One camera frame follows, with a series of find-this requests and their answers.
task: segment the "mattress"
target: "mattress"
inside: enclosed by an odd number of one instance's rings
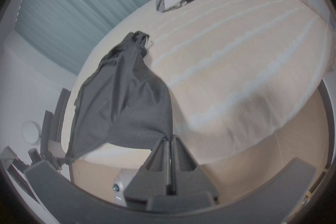
[[[170,89],[174,133],[200,164],[238,154],[284,126],[334,59],[333,29],[305,0],[195,0],[164,13],[151,0],[86,60],[65,110],[65,152],[82,83],[137,30],[150,35],[146,65]],[[82,159],[134,169],[149,154],[104,144]]]

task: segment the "beige bedding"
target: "beige bedding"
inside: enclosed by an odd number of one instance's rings
[[[83,66],[65,111],[65,152],[80,86],[137,30],[150,35],[146,64],[170,88],[174,133],[200,164],[233,156],[284,126],[313,94],[334,54],[331,26],[304,0],[195,0],[165,13],[149,1]],[[138,168],[149,153],[105,144],[83,158]]]

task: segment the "white garment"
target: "white garment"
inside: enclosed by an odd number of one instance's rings
[[[182,0],[164,0],[165,10],[168,10],[173,7],[179,7]]]

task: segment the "bedside object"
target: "bedside object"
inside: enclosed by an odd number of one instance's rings
[[[25,121],[21,126],[22,138],[27,144],[37,145],[41,140],[39,125],[34,121]]]

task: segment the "floor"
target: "floor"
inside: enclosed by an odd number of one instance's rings
[[[327,163],[328,145],[327,117],[316,91],[296,117],[275,134],[238,155],[202,167],[220,192],[220,203],[227,203],[270,180],[295,157],[316,167],[315,181]],[[119,171],[77,160],[73,164],[74,183],[114,202],[112,186]]]

